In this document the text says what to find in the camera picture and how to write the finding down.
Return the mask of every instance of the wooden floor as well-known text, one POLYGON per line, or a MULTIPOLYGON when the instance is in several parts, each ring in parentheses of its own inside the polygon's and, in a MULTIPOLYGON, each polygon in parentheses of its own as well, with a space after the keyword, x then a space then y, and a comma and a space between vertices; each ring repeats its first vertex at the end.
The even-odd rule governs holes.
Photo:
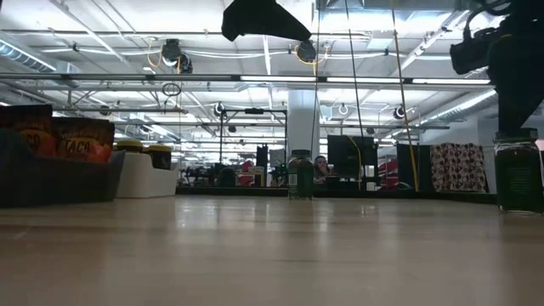
POLYGON ((544 218, 183 196, 0 210, 0 304, 543 305, 544 218))

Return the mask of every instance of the snack bag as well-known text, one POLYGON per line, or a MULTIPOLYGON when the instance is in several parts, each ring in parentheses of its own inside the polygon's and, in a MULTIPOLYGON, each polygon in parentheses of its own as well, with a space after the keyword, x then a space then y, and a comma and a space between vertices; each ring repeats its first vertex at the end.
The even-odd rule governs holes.
POLYGON ((84 162, 110 159, 115 126, 106 120, 61 117, 53 119, 59 144, 57 156, 84 162))
POLYGON ((52 130, 51 105, 0 106, 0 128, 13 129, 41 157, 54 157, 56 139, 52 130))

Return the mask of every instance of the black screen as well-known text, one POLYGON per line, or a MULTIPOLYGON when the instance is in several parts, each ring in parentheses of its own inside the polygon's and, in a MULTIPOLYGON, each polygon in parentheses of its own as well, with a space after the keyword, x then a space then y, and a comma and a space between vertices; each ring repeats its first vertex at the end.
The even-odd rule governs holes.
POLYGON ((357 147, 348 136, 327 137, 329 163, 334 165, 334 172, 338 176, 359 176, 359 152, 362 166, 377 164, 377 146, 374 144, 374 138, 351 136, 351 139, 357 147))

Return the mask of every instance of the jar lid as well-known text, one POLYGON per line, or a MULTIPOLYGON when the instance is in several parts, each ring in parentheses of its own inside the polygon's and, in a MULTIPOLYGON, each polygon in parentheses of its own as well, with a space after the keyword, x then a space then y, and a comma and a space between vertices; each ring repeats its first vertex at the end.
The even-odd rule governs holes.
POLYGON ((165 145, 153 144, 150 145, 149 151, 172 152, 172 148, 165 145))
POLYGON ((495 134, 495 142, 522 142, 536 141, 538 139, 538 130, 532 127, 520 128, 514 131, 499 131, 495 134))
POLYGON ((310 150, 292 150, 291 155, 300 156, 300 157, 310 157, 312 155, 312 152, 310 150))
POLYGON ((117 141, 117 147, 123 146, 134 146, 134 147, 143 147, 142 142, 139 140, 119 140, 117 141))

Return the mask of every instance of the orange snack bag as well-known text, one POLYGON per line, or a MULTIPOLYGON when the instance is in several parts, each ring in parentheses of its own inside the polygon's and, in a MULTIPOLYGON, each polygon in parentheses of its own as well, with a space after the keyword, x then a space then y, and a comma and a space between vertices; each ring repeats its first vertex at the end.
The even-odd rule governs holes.
POLYGON ((54 118, 59 145, 57 156, 85 162, 106 163, 113 147, 115 126, 91 118, 54 118))

